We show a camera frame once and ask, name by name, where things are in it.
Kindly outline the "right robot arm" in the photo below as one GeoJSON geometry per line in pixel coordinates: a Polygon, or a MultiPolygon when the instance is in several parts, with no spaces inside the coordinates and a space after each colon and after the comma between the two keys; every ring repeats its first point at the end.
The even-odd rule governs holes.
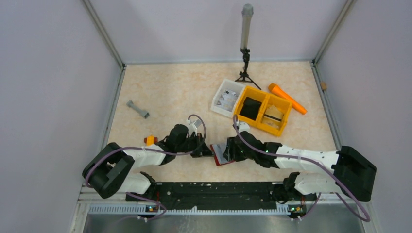
{"type": "Polygon", "coordinates": [[[343,193],[362,202],[371,200],[377,168],[357,150],[342,146],[338,151],[309,151],[277,142],[261,142],[248,132],[229,137],[224,158],[253,160],[264,168],[295,169],[283,182],[297,194],[343,193]]]}

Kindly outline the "red card holder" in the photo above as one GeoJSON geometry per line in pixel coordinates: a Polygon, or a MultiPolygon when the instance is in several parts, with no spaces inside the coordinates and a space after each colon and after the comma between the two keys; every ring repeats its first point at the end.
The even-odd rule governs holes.
{"type": "Polygon", "coordinates": [[[214,161],[216,166],[223,166],[232,163],[224,157],[224,152],[227,147],[226,143],[210,144],[210,149],[214,154],[214,161]]]}

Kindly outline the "grey credit card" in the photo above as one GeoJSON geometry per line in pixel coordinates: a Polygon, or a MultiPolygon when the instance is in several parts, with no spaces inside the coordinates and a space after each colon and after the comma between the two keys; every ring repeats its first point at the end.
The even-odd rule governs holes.
{"type": "Polygon", "coordinates": [[[219,143],[219,144],[212,144],[212,148],[215,152],[215,156],[217,160],[219,161],[220,164],[228,162],[228,160],[224,156],[224,152],[226,149],[226,144],[225,143],[219,143]]]}

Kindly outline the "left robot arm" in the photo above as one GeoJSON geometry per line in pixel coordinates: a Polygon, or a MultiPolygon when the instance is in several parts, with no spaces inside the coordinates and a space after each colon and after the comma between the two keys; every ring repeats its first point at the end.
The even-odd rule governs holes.
{"type": "Polygon", "coordinates": [[[146,194],[154,180],[147,174],[133,175],[130,171],[138,167],[165,165],[179,154],[193,158],[213,156],[201,133],[177,124],[163,140],[142,148],[122,148],[115,142],[109,143],[84,168],[82,176],[86,185],[103,199],[117,192],[146,194]]]}

